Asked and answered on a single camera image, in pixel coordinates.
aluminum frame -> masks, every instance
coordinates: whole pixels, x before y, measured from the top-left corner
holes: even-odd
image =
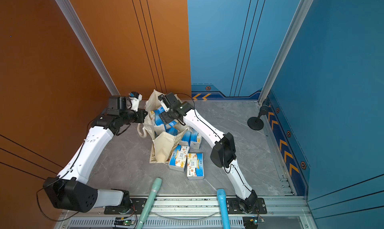
[[[113,82],[111,76],[109,75],[103,61],[101,60],[96,48],[94,47],[91,39],[89,38],[83,24],[81,23],[79,17],[77,16],[73,6],[71,5],[70,0],[55,0],[57,5],[60,7],[65,18],[70,24],[72,30],[79,39],[81,45],[83,46],[85,52],[88,54],[93,65],[98,71],[100,77],[103,79],[103,82],[107,86],[111,95],[120,95],[115,83]]]
[[[314,223],[310,208],[307,205],[304,197],[302,196],[261,196],[264,198],[265,205],[267,207],[268,213],[262,215],[262,217],[299,217],[304,228],[316,229],[316,224]],[[134,201],[135,198],[143,198],[139,196],[131,197]],[[78,213],[74,215],[69,220],[58,222],[55,225],[55,229],[59,228],[70,228],[74,220],[88,220],[91,224],[74,225],[75,227],[92,227],[92,226],[104,226],[100,225],[99,222],[103,220],[113,220],[114,217],[121,217],[120,214],[116,215],[104,215],[104,208],[93,208],[86,213]],[[161,216],[166,217],[176,217],[184,219],[184,224],[177,225],[178,227],[168,227],[168,228],[190,228],[194,226],[196,228],[208,228],[214,227],[212,225],[204,225],[199,227],[197,224],[191,225],[190,223],[196,222],[194,220],[196,217],[206,217],[212,215],[213,213],[218,213],[207,220],[221,220],[220,216],[220,207],[216,196],[158,196],[156,197],[154,204],[151,208],[151,212],[155,212]],[[63,210],[59,219],[64,219],[68,216],[73,215],[74,212]],[[257,214],[231,214],[229,215],[230,220],[240,220],[243,216],[257,217]],[[155,214],[149,214],[148,220],[160,220],[160,217]],[[233,222],[231,227],[233,228],[244,228],[241,223]]]
[[[295,14],[293,15],[291,24],[285,34],[284,40],[281,44],[279,52],[277,53],[276,59],[272,65],[272,68],[266,78],[265,84],[263,86],[262,92],[259,96],[259,104],[261,105],[266,99],[269,91],[272,88],[273,83],[277,75],[279,74],[280,68],[283,65],[286,56],[288,55],[289,50],[293,44],[293,41],[296,38],[297,33],[300,30],[301,25],[307,15],[313,0],[300,0],[300,3],[296,9]]]

blue handle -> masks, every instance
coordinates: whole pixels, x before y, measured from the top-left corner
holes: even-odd
[[[221,212],[221,219],[223,221],[223,228],[230,229],[228,209],[227,209],[227,195],[225,194],[224,189],[217,190],[217,200],[218,200],[218,203],[220,204],[220,212]]]

marble floor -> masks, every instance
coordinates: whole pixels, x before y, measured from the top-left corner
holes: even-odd
[[[284,195],[276,166],[268,147],[264,129],[254,131],[247,126],[258,109],[253,101],[196,101],[196,110],[213,126],[234,136],[239,166],[260,196]],[[151,138],[137,134],[137,124],[120,136],[114,136],[101,153],[88,182],[98,189],[124,189],[133,196],[148,195],[153,180],[162,178],[158,194],[216,195],[219,188],[227,195],[235,190],[223,169],[210,159],[211,148],[203,140],[199,151],[204,159],[204,180],[188,180],[186,172],[171,170],[168,165],[150,164]]]

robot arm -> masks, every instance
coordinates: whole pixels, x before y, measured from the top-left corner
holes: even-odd
[[[235,188],[241,210],[245,213],[252,212],[257,195],[245,180],[238,166],[233,136],[230,133],[224,134],[216,129],[200,116],[192,105],[188,102],[181,103],[173,93],[169,93],[166,96],[161,95],[159,100],[165,109],[159,115],[162,121],[164,123],[169,123],[172,120],[183,121],[202,135],[212,147],[211,160],[215,165],[223,168]]]
[[[104,147],[114,135],[122,133],[120,127],[144,122],[147,112],[138,109],[141,98],[137,92],[132,92],[130,97],[109,98],[105,113],[93,120],[87,137],[70,162],[56,178],[47,178],[43,184],[55,208],[87,212],[103,206],[116,206],[117,210],[131,207],[128,191],[97,190],[86,184]]]

green handle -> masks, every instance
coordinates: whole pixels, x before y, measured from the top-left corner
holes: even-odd
[[[157,191],[160,189],[161,182],[162,182],[162,179],[160,179],[158,177],[153,182],[151,192],[149,193],[147,202],[145,203],[143,211],[141,212],[141,215],[140,215],[140,218],[139,218],[139,222],[138,222],[138,225],[137,225],[137,229],[141,229],[143,227],[143,225],[144,225],[144,222],[147,220],[149,211],[152,208],[152,204],[153,204],[153,201],[155,200]]]

